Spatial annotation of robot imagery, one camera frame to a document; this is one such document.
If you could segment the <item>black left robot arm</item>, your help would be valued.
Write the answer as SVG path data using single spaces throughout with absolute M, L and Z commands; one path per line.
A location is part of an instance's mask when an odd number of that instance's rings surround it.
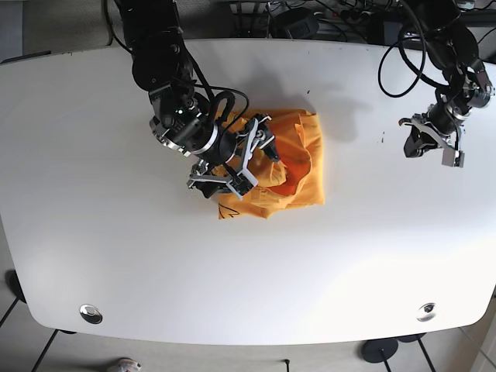
M 409 22 L 392 47 L 420 81 L 435 89 L 436 102 L 427 112 L 402 118 L 410 127 L 405 141 L 407 158 L 441 149 L 442 163 L 462 167 L 464 122 L 473 109 L 487 107 L 494 85 L 480 59 L 478 43 L 461 20 L 454 1 L 402 1 Z

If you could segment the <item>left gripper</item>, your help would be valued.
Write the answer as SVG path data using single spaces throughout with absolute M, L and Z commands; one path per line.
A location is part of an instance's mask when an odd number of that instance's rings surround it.
M 452 122 L 453 128 L 442 133 L 426 114 L 414 114 L 411 118 L 401 118 L 399 126 L 409 126 L 410 134 L 405 141 L 404 154 L 407 158 L 421 157 L 430 150 L 461 150 L 463 125 Z

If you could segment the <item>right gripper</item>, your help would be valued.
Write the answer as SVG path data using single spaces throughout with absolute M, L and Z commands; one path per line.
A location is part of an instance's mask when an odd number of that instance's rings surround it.
M 258 185 L 248 169 L 255 150 L 262 150 L 273 163 L 281 159 L 275 135 L 267 125 L 270 120 L 267 114 L 256 114 L 240 131 L 217 135 L 212 146 L 191 167 L 187 186 L 198 189 L 205 198 L 217 193 L 250 192 Z

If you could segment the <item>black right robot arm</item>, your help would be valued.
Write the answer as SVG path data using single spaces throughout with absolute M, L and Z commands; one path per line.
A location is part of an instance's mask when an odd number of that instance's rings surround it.
M 174 1 L 117 1 L 133 78 L 153 107 L 152 134 L 163 146 L 197 157 L 188 187 L 205 198 L 217 193 L 242 198 L 259 181 L 248 168 L 257 149 L 280 160 L 270 116 L 256 114 L 241 129 L 230 119 L 244 93 L 211 86 L 185 46 Z

